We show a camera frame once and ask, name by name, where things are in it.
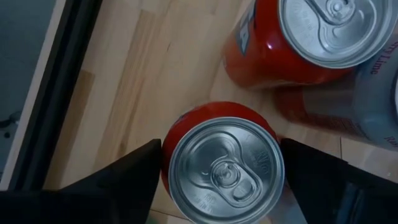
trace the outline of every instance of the wooden floor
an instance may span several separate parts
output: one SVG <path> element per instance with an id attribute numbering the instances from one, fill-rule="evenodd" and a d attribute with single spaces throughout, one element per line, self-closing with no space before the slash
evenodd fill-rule
<path id="1" fill-rule="evenodd" d="M 279 134 L 398 182 L 396 153 L 290 124 L 275 111 L 271 91 L 250 92 L 231 83 L 220 52 L 249 3 L 104 0 L 46 188 L 71 184 L 151 139 L 163 139 L 182 113 L 220 100 L 242 103 Z M 184 218 L 161 181 L 152 209 L 157 223 Z M 164 214 L 172 221 L 159 221 Z"/>

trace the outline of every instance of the light wood surface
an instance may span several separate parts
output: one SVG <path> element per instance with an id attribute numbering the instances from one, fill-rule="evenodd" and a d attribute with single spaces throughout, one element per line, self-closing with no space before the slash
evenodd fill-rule
<path id="1" fill-rule="evenodd" d="M 32 113 L 37 93 L 39 92 L 39 87 L 43 78 L 45 66 L 47 65 L 47 60 L 49 59 L 51 47 L 55 38 L 55 33 L 57 32 L 57 28 L 61 20 L 65 1 L 66 0 L 57 0 L 55 2 L 49 23 L 49 28 L 47 29 L 47 33 L 44 38 L 42 50 L 40 51 L 35 72 L 32 77 L 32 83 L 30 84 L 24 109 L 22 110 L 21 118 L 19 120 L 18 129 L 12 142 L 11 150 L 7 158 L 6 166 L 4 168 L 4 173 L 0 181 L 0 190 L 8 189 L 11 176 L 17 162 L 19 149 L 22 146 L 22 141 L 25 136 L 29 118 Z"/>
<path id="2" fill-rule="evenodd" d="M 74 183 L 153 138 L 163 139 L 182 113 L 209 101 L 242 103 L 262 114 L 280 135 L 336 157 L 342 155 L 341 146 L 354 146 L 355 142 L 341 142 L 339 136 L 290 124 L 275 110 L 271 91 L 242 90 L 229 80 L 221 48 L 249 3 L 104 0 L 82 68 L 82 75 L 89 73 L 92 83 L 77 84 L 75 92 L 82 92 L 82 86 L 88 91 L 81 95 L 85 100 L 70 105 L 67 117 L 78 121 L 63 127 L 64 135 L 71 136 L 67 129 L 73 135 L 58 141 L 46 188 Z M 81 102 L 86 102 L 83 110 Z M 359 153 L 361 146 L 356 149 L 343 157 L 366 169 L 372 156 Z M 398 179 L 396 172 L 390 177 Z M 161 181 L 152 209 L 184 218 Z"/>

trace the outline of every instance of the can top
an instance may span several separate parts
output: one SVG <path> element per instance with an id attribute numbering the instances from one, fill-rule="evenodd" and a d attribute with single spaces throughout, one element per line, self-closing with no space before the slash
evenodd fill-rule
<path id="1" fill-rule="evenodd" d="M 215 118 L 177 144 L 170 194 L 195 223 L 253 223 L 278 201 L 284 174 L 279 146 L 265 129 L 241 118 Z"/>
<path id="2" fill-rule="evenodd" d="M 375 55 L 398 18 L 396 0 L 279 0 L 289 44 L 308 61 L 348 68 Z"/>

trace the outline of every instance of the can rim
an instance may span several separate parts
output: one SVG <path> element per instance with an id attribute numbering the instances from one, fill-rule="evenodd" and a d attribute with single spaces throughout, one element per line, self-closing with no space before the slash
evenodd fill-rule
<path id="1" fill-rule="evenodd" d="M 270 194 L 271 197 L 268 203 L 265 203 L 261 207 L 259 207 L 255 211 L 249 211 L 250 215 L 245 215 L 245 217 L 239 218 L 237 220 L 229 220 L 228 223 L 253 223 L 258 222 L 262 218 L 264 218 L 276 205 L 279 201 L 279 198 L 282 194 L 282 189 L 284 186 L 285 180 L 285 169 L 284 169 L 284 161 L 282 157 L 282 153 L 280 151 L 279 145 L 277 141 L 272 137 L 272 135 L 265 130 L 260 125 L 249 121 L 247 119 L 237 118 L 237 117 L 222 117 L 222 118 L 213 118 L 203 123 L 196 125 L 194 128 L 189 130 L 178 144 L 173 151 L 172 158 L 170 160 L 170 167 L 169 167 L 169 189 L 170 189 L 170 196 L 175 202 L 178 209 L 192 222 L 205 222 L 205 223 L 227 223 L 227 222 L 218 222 L 212 220 L 209 216 L 201 216 L 200 211 L 195 212 L 193 206 L 190 206 L 188 203 L 188 199 L 183 194 L 183 190 L 178 183 L 177 179 L 177 165 L 178 159 L 181 156 L 184 146 L 186 146 L 189 142 L 191 137 L 195 136 L 197 133 L 200 133 L 203 129 L 212 124 L 237 124 L 242 127 L 245 127 L 251 131 L 255 131 L 265 142 L 269 143 L 270 151 L 275 155 L 275 166 L 276 169 L 275 173 L 275 181 L 274 185 L 272 186 L 272 193 Z"/>
<path id="2" fill-rule="evenodd" d="M 291 38 L 292 35 L 287 28 L 285 19 L 283 18 L 284 5 L 286 1 L 287 0 L 279 0 L 278 3 L 279 25 L 286 41 L 306 61 L 324 68 L 331 68 L 331 69 L 351 68 L 369 60 L 385 46 L 398 22 L 398 13 L 393 13 L 393 9 L 396 9 L 398 7 L 398 1 L 388 0 L 390 7 L 387 7 L 387 13 L 386 16 L 384 17 L 389 17 L 390 19 L 389 21 L 383 22 L 383 25 L 381 26 L 381 31 L 379 32 L 383 35 L 378 35 L 374 41 L 377 42 L 377 44 L 372 44 L 371 46 L 373 47 L 361 50 L 357 54 L 351 55 L 350 57 L 342 58 L 340 60 L 322 60 L 321 57 L 316 57 L 308 53 L 308 51 L 306 51 L 301 46 L 301 44 L 298 43 L 297 40 Z"/>

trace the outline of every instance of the red can body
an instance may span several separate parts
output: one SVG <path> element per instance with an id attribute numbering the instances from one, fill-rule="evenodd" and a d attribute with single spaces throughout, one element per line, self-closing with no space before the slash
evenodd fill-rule
<path id="1" fill-rule="evenodd" d="M 352 68 L 331 69 L 301 57 L 285 39 L 279 22 L 279 0 L 257 0 L 224 45 L 224 67 L 244 88 L 325 83 Z"/>
<path id="2" fill-rule="evenodd" d="M 232 102 L 212 102 L 203 106 L 199 106 L 188 113 L 185 113 L 176 123 L 174 123 L 164 139 L 162 146 L 162 180 L 168 192 L 168 173 L 170 160 L 177 144 L 184 137 L 184 135 L 189 132 L 189 130 L 198 124 L 210 119 L 222 117 L 237 117 L 252 121 L 264 128 L 272 135 L 272 137 L 276 139 L 276 134 L 268 125 L 268 122 L 261 115 L 250 108 Z"/>

